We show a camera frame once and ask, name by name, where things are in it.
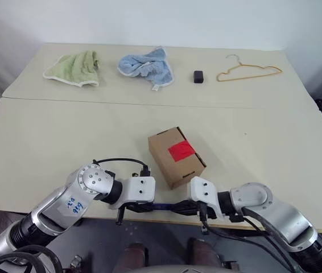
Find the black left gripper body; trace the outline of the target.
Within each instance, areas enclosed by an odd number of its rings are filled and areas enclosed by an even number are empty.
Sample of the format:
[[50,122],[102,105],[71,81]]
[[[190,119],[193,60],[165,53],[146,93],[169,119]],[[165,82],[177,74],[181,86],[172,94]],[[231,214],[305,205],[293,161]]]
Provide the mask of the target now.
[[117,226],[121,226],[123,223],[123,218],[126,210],[130,210],[132,212],[136,212],[138,204],[135,202],[129,202],[121,205],[117,212],[117,218],[115,219],[115,224]]

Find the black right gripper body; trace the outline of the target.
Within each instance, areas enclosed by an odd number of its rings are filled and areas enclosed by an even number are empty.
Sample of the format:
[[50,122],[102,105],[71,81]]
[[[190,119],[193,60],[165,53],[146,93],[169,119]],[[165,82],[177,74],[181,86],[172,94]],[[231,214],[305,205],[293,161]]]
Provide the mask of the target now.
[[214,210],[201,201],[192,202],[192,215],[197,215],[200,220],[215,220],[217,218]]

